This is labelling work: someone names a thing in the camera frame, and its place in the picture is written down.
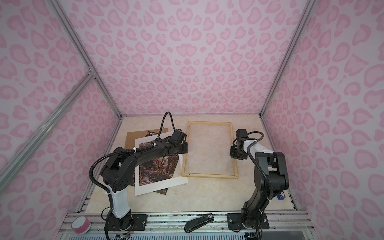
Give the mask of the light wooden picture frame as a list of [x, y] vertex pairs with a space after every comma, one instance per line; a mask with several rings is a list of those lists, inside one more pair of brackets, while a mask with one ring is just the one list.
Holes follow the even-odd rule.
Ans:
[[234, 140], [230, 122], [189, 121], [182, 176], [192, 178], [237, 179], [237, 162], [230, 157]]

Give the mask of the autumn forest photo print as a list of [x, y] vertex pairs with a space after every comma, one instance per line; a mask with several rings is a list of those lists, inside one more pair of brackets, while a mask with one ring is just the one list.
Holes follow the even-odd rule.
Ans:
[[[158, 130], [127, 133], [126, 148], [149, 145], [158, 135]], [[182, 155], [160, 157], [139, 165], [134, 170], [135, 195], [157, 192], [165, 195], [168, 188], [182, 185], [188, 179], [181, 176]]]

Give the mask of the white mat board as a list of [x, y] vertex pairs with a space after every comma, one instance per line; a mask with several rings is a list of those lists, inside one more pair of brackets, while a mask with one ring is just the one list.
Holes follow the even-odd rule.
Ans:
[[183, 155], [158, 157], [135, 169], [135, 195], [161, 191], [164, 195], [172, 187], [188, 183], [181, 176]]

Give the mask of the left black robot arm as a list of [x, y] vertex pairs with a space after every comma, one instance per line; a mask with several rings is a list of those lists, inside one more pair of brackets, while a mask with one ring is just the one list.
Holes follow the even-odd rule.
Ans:
[[157, 137], [147, 146], [132, 150], [118, 148], [110, 154], [101, 170], [102, 186], [106, 188], [110, 201], [106, 230], [130, 231], [134, 228], [126, 188], [133, 181], [135, 168], [156, 158], [188, 153], [186, 138], [187, 134], [176, 129], [171, 136]]

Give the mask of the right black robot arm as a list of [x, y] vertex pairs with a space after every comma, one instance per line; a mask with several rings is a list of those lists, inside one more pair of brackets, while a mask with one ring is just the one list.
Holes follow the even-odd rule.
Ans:
[[236, 160], [251, 159], [254, 164], [255, 191], [244, 203], [238, 216], [228, 214], [229, 228], [233, 231], [263, 228], [268, 220], [265, 214], [273, 198], [289, 188], [289, 177], [285, 155], [274, 152], [260, 144], [264, 134], [259, 131], [236, 131], [236, 139], [230, 157]]

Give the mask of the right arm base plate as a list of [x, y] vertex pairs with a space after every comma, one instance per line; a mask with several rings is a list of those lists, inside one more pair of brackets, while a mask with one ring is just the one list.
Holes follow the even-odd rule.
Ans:
[[[227, 223], [229, 230], [239, 231], [239, 230], [255, 230], [256, 221], [251, 221], [246, 223], [244, 217], [241, 213], [228, 213], [227, 214]], [[263, 213], [261, 220], [259, 221], [259, 230], [268, 230], [270, 228], [269, 221], [266, 213]]]

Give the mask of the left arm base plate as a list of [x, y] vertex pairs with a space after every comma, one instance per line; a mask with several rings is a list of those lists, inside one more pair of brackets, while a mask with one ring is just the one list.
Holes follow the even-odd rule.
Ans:
[[105, 231], [144, 231], [148, 220], [148, 215], [133, 214], [118, 219], [111, 214], [105, 223]]

